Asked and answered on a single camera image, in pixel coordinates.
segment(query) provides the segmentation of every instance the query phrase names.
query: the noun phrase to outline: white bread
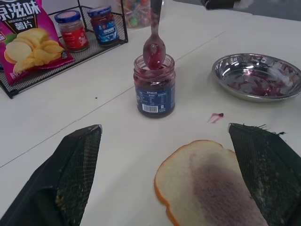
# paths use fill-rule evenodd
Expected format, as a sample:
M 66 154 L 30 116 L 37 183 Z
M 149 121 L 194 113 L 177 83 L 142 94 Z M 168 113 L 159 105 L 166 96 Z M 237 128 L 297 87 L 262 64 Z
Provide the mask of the white bread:
M 154 185 L 175 226 L 267 226 L 235 153 L 214 141 L 179 148 L 161 164 Z

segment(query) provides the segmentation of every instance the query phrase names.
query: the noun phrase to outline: pink chip bag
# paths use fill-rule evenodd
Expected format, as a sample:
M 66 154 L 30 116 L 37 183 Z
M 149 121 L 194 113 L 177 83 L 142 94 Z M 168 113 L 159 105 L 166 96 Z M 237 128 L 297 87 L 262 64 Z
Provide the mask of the pink chip bag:
M 41 0 L 0 0 L 0 62 L 9 85 L 72 61 Z

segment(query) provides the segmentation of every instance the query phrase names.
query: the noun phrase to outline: metal wire rack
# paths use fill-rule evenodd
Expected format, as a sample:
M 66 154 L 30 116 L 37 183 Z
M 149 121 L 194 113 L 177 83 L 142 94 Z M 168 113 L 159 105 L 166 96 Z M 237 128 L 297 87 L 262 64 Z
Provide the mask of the metal wire rack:
M 121 2 L 121 12 L 122 13 L 114 13 L 114 19 L 115 19 L 115 26 L 118 30 L 119 34 L 119 41 L 115 42 L 113 45 L 110 45 L 108 47 L 101 47 L 94 35 L 94 31 L 92 28 L 92 25 L 90 23 L 90 18 L 87 14 L 87 12 L 91 9 L 91 7 L 82 6 L 80 4 L 80 1 L 78 0 L 78 6 L 67 8 L 61 11 L 57 11 L 54 13 L 49 14 L 54 15 L 60 12 L 64 12 L 71 9 L 79 9 L 82 20 L 85 26 L 85 30 L 87 33 L 87 37 L 89 39 L 89 48 L 79 52 L 79 53 L 71 53 L 72 57 L 75 59 L 72 63 L 63 65 L 61 67 L 55 68 L 55 69 L 49 69 L 49 70 L 41 70 L 41 71 L 33 71 L 30 75 L 22 78 L 18 82 L 14 83 L 13 85 L 9 85 L 8 81 L 6 79 L 6 76 L 4 72 L 0 72 L 0 86 L 5 91 L 5 93 L 10 97 L 13 98 L 15 95 L 47 80 L 50 79 L 62 72 L 65 72 L 66 70 L 69 70 L 93 57 L 96 57 L 102 53 L 105 53 L 113 48 L 116 48 L 122 44 L 125 44 L 128 42 L 128 36 L 127 36 L 127 28 L 126 28 L 126 21 L 124 17 L 124 10 L 123 10 L 123 2 Z M 60 37 L 60 42 L 64 45 L 64 41 L 62 37 Z

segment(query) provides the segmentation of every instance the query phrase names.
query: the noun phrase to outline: jam jar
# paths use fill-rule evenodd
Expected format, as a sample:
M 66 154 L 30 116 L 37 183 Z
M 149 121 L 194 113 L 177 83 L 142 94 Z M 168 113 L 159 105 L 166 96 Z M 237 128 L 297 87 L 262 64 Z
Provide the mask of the jam jar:
M 174 110 L 174 59 L 166 54 L 163 65 L 149 69 L 139 56 L 134 62 L 134 84 L 137 108 L 145 116 L 161 118 Z
M 88 11 L 88 15 L 100 45 L 108 46 L 119 40 L 111 6 L 93 8 Z
M 80 13 L 76 10 L 65 11 L 55 15 L 66 48 L 70 52 L 80 52 L 89 47 L 88 38 Z

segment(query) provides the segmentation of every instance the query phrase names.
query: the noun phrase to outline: blue jar label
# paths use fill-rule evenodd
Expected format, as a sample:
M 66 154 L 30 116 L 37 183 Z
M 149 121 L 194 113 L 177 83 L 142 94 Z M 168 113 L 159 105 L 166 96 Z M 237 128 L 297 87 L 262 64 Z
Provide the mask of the blue jar label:
M 110 21 L 102 25 L 94 25 L 93 29 L 100 42 L 106 43 L 118 38 L 114 21 Z
M 144 112 L 162 114 L 174 108 L 174 86 L 157 91 L 136 87 L 137 105 Z

